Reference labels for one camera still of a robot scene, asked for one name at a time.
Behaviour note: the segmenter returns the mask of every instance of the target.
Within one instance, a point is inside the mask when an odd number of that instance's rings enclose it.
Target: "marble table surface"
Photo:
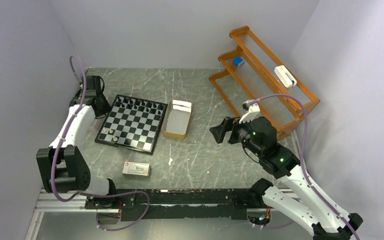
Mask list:
[[[119,189],[212,189],[249,188],[260,178],[273,180],[263,168],[247,158],[240,144],[217,144],[209,128],[224,117],[233,117],[220,94],[208,80],[219,69],[90,68],[88,75],[105,81],[104,94],[117,94],[168,103],[171,99],[192,103],[186,139],[160,133],[153,155],[123,147],[95,143],[88,132],[82,154],[92,174],[111,178]],[[217,81],[238,110],[247,96],[231,78]],[[280,143],[298,154],[295,134]],[[123,176],[124,162],[149,163],[150,177]]]

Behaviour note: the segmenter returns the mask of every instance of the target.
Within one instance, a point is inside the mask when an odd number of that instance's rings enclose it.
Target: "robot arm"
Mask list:
[[[97,177],[91,174],[88,165],[81,154],[83,141],[86,132],[95,116],[106,114],[111,110],[111,106],[105,99],[101,89],[101,78],[99,76],[87,76],[86,98],[84,106],[77,113],[59,150],[57,158],[57,168],[55,171],[55,186],[59,193],[77,191],[92,195],[107,195],[110,186],[114,185],[111,180]],[[79,108],[80,92],[70,103],[68,117],[59,132],[57,138],[48,148],[41,148],[37,151],[36,160],[39,166],[43,187],[48,193],[51,189],[51,167],[55,148],[66,130],[66,125],[72,115]]]
[[[301,202],[282,193],[266,179],[260,179],[251,187],[255,195],[267,206],[278,209],[286,216],[301,225],[313,236],[321,239],[350,239],[352,232],[341,219],[344,218],[354,230],[362,224],[363,219],[357,213],[349,214],[335,203],[311,178],[309,186],[301,168],[300,160],[286,147],[277,142],[277,131],[265,117],[257,117],[260,112],[255,103],[248,107],[242,117],[225,117],[223,122],[210,128],[217,143],[221,143],[226,132],[231,131],[229,144],[241,143],[243,148],[251,151],[258,163],[269,174],[288,186],[300,198]],[[315,193],[312,187],[339,212],[339,216]]]

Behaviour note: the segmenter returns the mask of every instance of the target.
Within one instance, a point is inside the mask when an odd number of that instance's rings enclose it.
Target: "chessboard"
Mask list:
[[[95,142],[153,154],[167,104],[117,95]]]

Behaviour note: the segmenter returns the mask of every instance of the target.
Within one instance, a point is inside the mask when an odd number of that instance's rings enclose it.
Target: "orange rack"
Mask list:
[[[234,29],[229,36],[237,43],[234,50],[221,54],[218,60],[225,69],[209,77],[234,115],[238,111],[232,105],[216,80],[231,75],[250,99],[270,94],[289,94],[297,98],[310,113],[320,100],[290,71],[296,85],[286,88],[275,74],[275,67],[284,65],[248,26]],[[241,57],[245,63],[235,66],[233,58]],[[277,130],[277,139],[290,135],[304,119],[300,106],[286,97],[272,97],[258,103],[261,114],[270,120]]]

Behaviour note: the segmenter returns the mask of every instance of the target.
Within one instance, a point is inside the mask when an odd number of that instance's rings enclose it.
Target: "cardboard box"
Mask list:
[[[168,138],[185,139],[191,113],[192,103],[171,100],[162,122],[162,135]]]

